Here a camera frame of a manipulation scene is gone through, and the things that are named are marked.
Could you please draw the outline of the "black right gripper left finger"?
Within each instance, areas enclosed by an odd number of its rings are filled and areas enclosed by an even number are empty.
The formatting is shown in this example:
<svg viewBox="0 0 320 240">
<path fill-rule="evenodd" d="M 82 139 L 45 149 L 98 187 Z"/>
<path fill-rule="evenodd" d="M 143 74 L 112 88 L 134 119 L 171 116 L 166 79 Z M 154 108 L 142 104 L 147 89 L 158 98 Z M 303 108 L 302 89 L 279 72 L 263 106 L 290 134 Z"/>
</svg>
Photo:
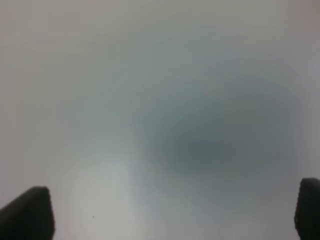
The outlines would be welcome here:
<svg viewBox="0 0 320 240">
<path fill-rule="evenodd" d="M 2 240 L 52 240 L 54 234 L 54 211 L 46 186 L 34 186 L 0 209 Z"/>
</svg>

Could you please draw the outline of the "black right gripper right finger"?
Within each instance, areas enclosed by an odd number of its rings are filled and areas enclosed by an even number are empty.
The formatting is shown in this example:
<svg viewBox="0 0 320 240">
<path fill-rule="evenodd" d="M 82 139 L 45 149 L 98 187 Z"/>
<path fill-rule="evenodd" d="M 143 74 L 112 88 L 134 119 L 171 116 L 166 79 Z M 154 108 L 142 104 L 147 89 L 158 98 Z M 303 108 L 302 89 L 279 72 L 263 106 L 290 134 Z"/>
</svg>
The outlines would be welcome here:
<svg viewBox="0 0 320 240">
<path fill-rule="evenodd" d="M 301 240 L 320 240 L 320 180 L 303 178 L 299 184 L 294 226 Z"/>
</svg>

